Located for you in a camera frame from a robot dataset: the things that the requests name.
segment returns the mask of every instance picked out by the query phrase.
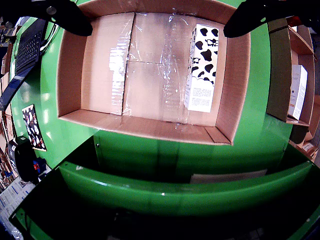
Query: white carton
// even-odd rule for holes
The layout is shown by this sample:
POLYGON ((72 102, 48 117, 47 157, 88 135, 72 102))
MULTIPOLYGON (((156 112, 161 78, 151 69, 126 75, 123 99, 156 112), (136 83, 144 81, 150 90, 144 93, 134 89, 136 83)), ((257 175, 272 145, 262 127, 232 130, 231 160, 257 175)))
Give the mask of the white carton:
POLYGON ((189 111, 210 113, 214 97, 219 30, 197 24, 192 32, 184 105, 189 111))
POLYGON ((288 115, 299 120, 305 101, 308 73, 302 65, 292 65, 292 82, 288 115))

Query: green metal panel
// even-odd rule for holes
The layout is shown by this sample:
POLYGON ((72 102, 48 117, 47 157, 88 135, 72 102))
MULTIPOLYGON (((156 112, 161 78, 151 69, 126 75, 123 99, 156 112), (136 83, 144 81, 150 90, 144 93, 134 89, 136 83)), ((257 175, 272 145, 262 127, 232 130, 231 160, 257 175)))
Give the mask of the green metal panel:
POLYGON ((32 219, 30 219, 28 215, 25 216, 25 214, 25 211, 22 208, 19 208, 16 211, 15 216, 10 221, 16 227, 20 225, 20 227, 17 227, 20 231, 23 231, 23 229, 27 231, 28 229, 28 232, 30 233, 31 237, 35 240, 53 240, 34 221, 32 221, 32 219))
POLYGON ((314 213, 305 220, 305 223, 290 237, 288 240, 302 239, 311 227, 320 218, 320 206, 314 211, 314 213))
MULTIPOLYGON (((87 1, 79 0, 78 4, 84 2, 87 1)), ((237 7, 241 0, 222 2, 237 7)), ((18 36, 31 22, 22 27, 18 36)), ((35 105, 48 149, 47 152, 36 151, 36 154, 45 158, 51 168, 97 131, 57 118, 56 74, 62 33, 63 29, 60 29, 44 54, 41 67, 27 78, 12 100, 18 135, 27 136, 21 109, 35 105)), ((251 33, 249 83, 234 146, 165 142, 101 132, 100 163, 106 168, 118 168, 124 172, 140 170, 150 175, 157 171, 157 166, 180 176, 249 172, 275 167, 280 162, 292 126, 266 114, 269 81, 270 42, 268 28, 264 24, 251 33)))
POLYGON ((119 177, 70 162, 58 167, 68 188, 92 204, 165 216, 226 214, 268 202, 306 178, 305 162, 263 177, 215 184, 175 184, 119 177))

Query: wooden shelf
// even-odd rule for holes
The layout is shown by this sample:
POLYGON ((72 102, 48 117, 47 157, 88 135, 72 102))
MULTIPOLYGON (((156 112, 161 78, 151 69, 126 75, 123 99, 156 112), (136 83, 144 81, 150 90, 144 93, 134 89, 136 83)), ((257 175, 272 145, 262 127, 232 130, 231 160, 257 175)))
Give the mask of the wooden shelf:
POLYGON ((297 120, 297 119, 294 119, 290 116, 287 116, 286 117, 286 123, 287 124, 294 124, 294 125, 300 125, 300 126, 306 126, 306 127, 309 127, 309 124, 302 121, 302 120, 297 120))
POLYGON ((288 26, 288 28, 291 49, 298 55, 313 55, 314 51, 309 44, 292 27, 288 26))

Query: keyboard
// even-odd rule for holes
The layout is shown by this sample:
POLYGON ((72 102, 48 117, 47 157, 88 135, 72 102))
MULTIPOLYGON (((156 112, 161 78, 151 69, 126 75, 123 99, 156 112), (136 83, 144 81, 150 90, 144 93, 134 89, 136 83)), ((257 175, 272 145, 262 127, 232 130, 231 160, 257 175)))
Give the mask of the keyboard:
POLYGON ((41 30, 38 31, 22 46, 19 46, 15 61, 16 70, 37 59, 41 44, 41 32, 41 30))

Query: metal screw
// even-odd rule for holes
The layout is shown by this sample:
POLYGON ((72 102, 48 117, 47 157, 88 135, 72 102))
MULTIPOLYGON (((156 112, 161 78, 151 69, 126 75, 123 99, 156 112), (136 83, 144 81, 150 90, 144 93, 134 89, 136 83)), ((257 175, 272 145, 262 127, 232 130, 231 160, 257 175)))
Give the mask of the metal screw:
POLYGON ((50 6, 46 9, 46 13, 49 15, 54 15, 56 14, 57 9, 54 6, 50 6))

